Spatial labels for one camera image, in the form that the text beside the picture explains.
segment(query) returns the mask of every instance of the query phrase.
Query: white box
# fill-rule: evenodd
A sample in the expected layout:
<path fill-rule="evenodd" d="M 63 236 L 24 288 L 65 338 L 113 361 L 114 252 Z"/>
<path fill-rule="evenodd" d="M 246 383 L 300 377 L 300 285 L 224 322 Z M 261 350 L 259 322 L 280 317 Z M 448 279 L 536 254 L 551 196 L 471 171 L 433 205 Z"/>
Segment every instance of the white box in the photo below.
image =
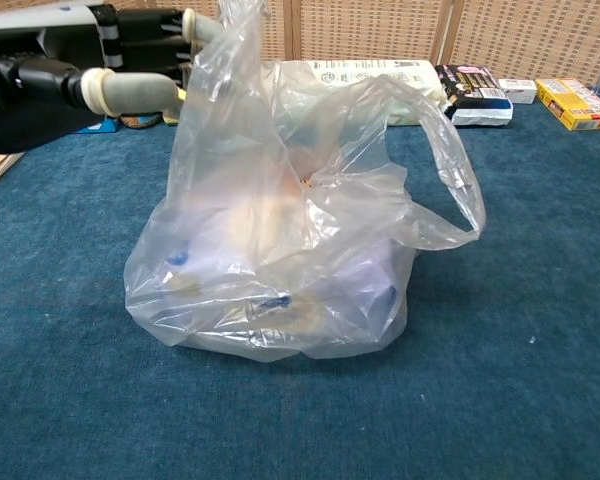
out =
<path fill-rule="evenodd" d="M 537 91 L 536 82 L 533 80 L 503 78 L 499 82 L 500 88 L 513 103 L 533 103 Z"/>

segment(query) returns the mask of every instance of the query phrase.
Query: plastic bag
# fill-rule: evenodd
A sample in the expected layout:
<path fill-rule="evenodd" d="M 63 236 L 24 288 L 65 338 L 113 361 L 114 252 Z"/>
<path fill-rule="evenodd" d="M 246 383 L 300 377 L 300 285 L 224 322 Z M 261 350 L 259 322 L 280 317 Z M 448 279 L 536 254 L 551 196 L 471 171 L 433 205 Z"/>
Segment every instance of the plastic bag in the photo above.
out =
<path fill-rule="evenodd" d="M 406 325 L 416 251 L 478 238 L 478 184 L 455 128 L 415 89 L 386 77 L 327 89 L 263 68 L 261 9 L 221 2 L 226 32 L 196 58 L 126 307 L 167 345 L 260 361 L 379 350 Z M 417 114 L 471 231 L 405 192 L 384 146 L 390 101 Z"/>

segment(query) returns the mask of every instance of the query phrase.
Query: label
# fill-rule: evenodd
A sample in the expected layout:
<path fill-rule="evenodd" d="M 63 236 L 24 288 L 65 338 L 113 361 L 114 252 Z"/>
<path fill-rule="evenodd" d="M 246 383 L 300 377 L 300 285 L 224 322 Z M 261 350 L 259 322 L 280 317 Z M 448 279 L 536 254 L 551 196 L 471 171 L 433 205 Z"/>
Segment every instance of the label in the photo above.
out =
<path fill-rule="evenodd" d="M 331 86 L 350 85 L 384 74 L 420 88 L 436 78 L 431 64 L 421 60 L 314 60 L 307 63 L 318 80 Z"/>
<path fill-rule="evenodd" d="M 499 88 L 481 88 L 483 98 L 507 98 L 502 90 Z"/>
<path fill-rule="evenodd" d="M 553 114 L 558 118 L 560 118 L 562 116 L 562 114 L 564 113 L 564 110 L 562 109 L 562 107 L 560 107 L 560 105 L 558 105 L 553 100 L 551 100 L 551 103 L 549 103 L 549 110 L 551 110 L 553 112 Z"/>
<path fill-rule="evenodd" d="M 559 80 L 544 80 L 544 86 L 551 93 L 569 93 L 569 90 Z"/>
<path fill-rule="evenodd" d="M 591 120 L 589 122 L 580 121 L 576 124 L 575 130 L 595 130 L 599 125 L 599 120 Z"/>

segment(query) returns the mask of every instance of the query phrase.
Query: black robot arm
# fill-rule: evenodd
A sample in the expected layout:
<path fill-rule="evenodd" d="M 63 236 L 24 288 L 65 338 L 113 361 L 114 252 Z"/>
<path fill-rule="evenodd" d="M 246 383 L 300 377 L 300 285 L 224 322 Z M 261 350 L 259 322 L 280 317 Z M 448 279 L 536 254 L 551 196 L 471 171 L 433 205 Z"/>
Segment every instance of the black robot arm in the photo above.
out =
<path fill-rule="evenodd" d="M 222 26 L 191 9 L 98 1 L 0 12 L 0 153 L 177 102 L 197 49 Z"/>

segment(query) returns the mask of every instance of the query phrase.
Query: blue carpet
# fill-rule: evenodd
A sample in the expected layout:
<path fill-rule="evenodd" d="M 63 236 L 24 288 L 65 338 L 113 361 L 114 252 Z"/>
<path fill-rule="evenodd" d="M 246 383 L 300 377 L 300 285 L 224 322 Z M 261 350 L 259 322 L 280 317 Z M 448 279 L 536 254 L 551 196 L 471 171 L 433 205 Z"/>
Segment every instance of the blue carpet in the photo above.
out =
<path fill-rule="evenodd" d="M 416 260 L 404 334 L 267 365 L 124 309 L 174 133 L 68 136 L 0 181 L 0 479 L 600 479 L 600 132 L 538 104 L 462 130 L 487 230 Z M 461 223 L 422 131 L 387 137 Z"/>

